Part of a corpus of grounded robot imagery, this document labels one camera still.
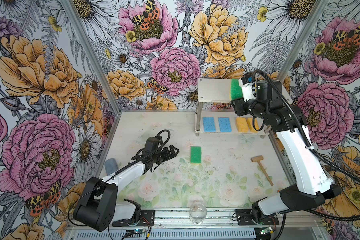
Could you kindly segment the orange sponge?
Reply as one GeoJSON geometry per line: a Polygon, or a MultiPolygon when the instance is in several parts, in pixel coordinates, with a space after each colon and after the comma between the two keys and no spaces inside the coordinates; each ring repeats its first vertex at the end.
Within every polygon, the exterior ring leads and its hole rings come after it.
{"type": "Polygon", "coordinates": [[[260,129],[257,119],[256,118],[253,119],[252,117],[250,117],[250,118],[246,118],[246,120],[247,120],[247,124],[249,126],[250,132],[257,133],[258,130],[260,129]]]}
{"type": "Polygon", "coordinates": [[[246,118],[237,117],[236,127],[239,133],[247,133],[249,131],[249,126],[246,118]]]}

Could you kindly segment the small wooden mallet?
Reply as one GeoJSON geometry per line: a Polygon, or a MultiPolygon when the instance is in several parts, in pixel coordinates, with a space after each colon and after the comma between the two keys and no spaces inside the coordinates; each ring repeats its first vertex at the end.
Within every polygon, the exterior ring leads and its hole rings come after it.
{"type": "Polygon", "coordinates": [[[267,178],[268,182],[270,183],[271,186],[274,186],[274,183],[272,181],[272,179],[270,178],[270,176],[268,175],[266,169],[264,168],[262,161],[264,160],[263,156],[255,156],[251,158],[251,162],[253,163],[257,163],[258,166],[260,167],[262,173],[265,175],[265,177],[267,178]]]}

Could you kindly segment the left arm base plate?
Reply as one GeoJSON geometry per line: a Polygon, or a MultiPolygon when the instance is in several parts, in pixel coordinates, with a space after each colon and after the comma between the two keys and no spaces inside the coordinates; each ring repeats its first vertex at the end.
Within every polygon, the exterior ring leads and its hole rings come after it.
{"type": "Polygon", "coordinates": [[[137,222],[133,220],[120,220],[112,222],[113,227],[153,227],[155,223],[155,210],[141,210],[137,222]]]}

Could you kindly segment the white two-tier shelf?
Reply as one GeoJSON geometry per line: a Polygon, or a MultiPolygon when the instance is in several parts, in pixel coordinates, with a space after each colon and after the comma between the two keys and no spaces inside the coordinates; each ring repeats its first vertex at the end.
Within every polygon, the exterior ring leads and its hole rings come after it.
{"type": "Polygon", "coordinates": [[[236,118],[239,117],[235,114],[234,109],[223,110],[219,108],[219,104],[231,103],[230,100],[231,80],[228,79],[198,79],[198,106],[195,112],[195,134],[233,134],[233,135],[255,135],[264,138],[269,132],[278,132],[280,130],[287,130],[287,121],[290,118],[288,110],[282,102],[281,97],[273,90],[272,86],[265,80],[255,83],[256,100],[279,100],[281,101],[281,108],[275,110],[275,113],[281,117],[281,123],[277,126],[266,125],[265,121],[253,117],[251,115],[241,116],[242,118],[257,119],[260,129],[257,133],[239,133],[236,127],[236,118]],[[207,133],[203,129],[203,117],[214,117],[216,124],[216,132],[207,133]],[[229,118],[231,122],[232,132],[220,132],[218,118],[229,118]]]}

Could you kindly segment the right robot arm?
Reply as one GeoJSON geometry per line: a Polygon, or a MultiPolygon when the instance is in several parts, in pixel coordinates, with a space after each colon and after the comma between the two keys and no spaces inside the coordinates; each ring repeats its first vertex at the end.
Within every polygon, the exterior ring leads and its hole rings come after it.
{"type": "Polygon", "coordinates": [[[271,127],[285,148],[296,178],[295,184],[253,204],[252,220],[258,224],[275,213],[315,209],[342,193],[304,142],[303,136],[309,136],[307,121],[300,108],[289,104],[282,88],[280,82],[244,84],[241,79],[231,80],[230,100],[236,115],[260,118],[271,127]]]}

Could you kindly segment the grey oval object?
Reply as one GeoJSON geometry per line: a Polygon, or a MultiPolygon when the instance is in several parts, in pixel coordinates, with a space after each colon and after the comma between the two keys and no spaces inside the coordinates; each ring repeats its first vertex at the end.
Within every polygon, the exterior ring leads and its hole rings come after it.
{"type": "Polygon", "coordinates": [[[107,176],[114,174],[119,170],[118,163],[115,158],[110,158],[105,161],[104,168],[107,176]]]}

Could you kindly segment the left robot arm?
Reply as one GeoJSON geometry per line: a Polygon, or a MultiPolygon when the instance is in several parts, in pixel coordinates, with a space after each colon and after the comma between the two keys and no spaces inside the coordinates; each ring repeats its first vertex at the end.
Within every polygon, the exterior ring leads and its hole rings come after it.
{"type": "Polygon", "coordinates": [[[135,179],[153,172],[162,163],[174,159],[179,149],[168,145],[170,138],[161,134],[146,140],[144,148],[131,158],[126,166],[103,178],[90,178],[69,221],[77,226],[90,227],[99,232],[115,222],[136,225],[142,219],[141,205],[132,200],[117,201],[118,194],[135,179]]]}

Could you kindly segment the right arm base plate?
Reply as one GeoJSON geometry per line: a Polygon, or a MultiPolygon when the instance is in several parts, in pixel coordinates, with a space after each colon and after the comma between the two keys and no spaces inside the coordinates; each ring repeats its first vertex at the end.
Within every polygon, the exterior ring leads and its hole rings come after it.
{"type": "Polygon", "coordinates": [[[277,226],[280,224],[276,214],[265,216],[256,209],[235,209],[232,220],[239,226],[277,226]]]}

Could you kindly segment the green scrub sponge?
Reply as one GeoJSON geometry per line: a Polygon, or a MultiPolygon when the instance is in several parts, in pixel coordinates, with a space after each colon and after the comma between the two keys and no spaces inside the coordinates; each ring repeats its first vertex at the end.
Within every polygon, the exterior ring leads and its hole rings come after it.
{"type": "Polygon", "coordinates": [[[241,79],[231,79],[230,100],[243,98],[241,79]]]}
{"type": "Polygon", "coordinates": [[[201,147],[191,147],[191,164],[201,164],[202,163],[202,148],[201,147]]]}

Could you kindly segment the blue sponge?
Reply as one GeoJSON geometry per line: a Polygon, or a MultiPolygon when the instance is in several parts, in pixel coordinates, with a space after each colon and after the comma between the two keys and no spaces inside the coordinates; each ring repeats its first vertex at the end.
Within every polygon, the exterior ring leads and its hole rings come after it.
{"type": "Polygon", "coordinates": [[[218,118],[218,122],[219,122],[219,128],[220,128],[220,132],[222,133],[231,133],[232,132],[232,127],[231,127],[231,122],[229,118],[218,118]]]}
{"type": "Polygon", "coordinates": [[[207,133],[216,132],[216,124],[214,117],[203,117],[203,129],[204,132],[207,133]]]}

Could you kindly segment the clear glass cup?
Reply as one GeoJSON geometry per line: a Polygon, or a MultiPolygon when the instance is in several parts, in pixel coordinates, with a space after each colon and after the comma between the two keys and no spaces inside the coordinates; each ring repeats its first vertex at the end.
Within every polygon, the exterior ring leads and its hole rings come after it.
{"type": "Polygon", "coordinates": [[[194,225],[201,225],[202,222],[206,219],[207,208],[201,202],[194,202],[190,206],[189,215],[194,225]]]}

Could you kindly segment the green circuit board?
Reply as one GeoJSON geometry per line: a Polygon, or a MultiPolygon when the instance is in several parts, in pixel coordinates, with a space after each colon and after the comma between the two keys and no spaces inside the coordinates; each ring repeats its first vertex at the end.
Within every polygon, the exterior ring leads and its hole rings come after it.
{"type": "Polygon", "coordinates": [[[260,234],[261,235],[267,235],[267,234],[272,234],[274,232],[273,228],[272,227],[268,227],[268,228],[265,228],[265,229],[262,229],[260,231],[260,234]]]}

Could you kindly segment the aluminium front rail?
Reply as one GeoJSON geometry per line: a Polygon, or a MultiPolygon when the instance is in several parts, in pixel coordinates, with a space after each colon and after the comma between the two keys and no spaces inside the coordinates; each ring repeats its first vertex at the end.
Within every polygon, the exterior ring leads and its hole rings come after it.
{"type": "Polygon", "coordinates": [[[274,214],[262,223],[251,219],[249,208],[206,208],[206,210],[190,210],[190,208],[158,208],[141,210],[139,224],[154,229],[182,228],[264,228],[282,225],[283,215],[274,214]]]}

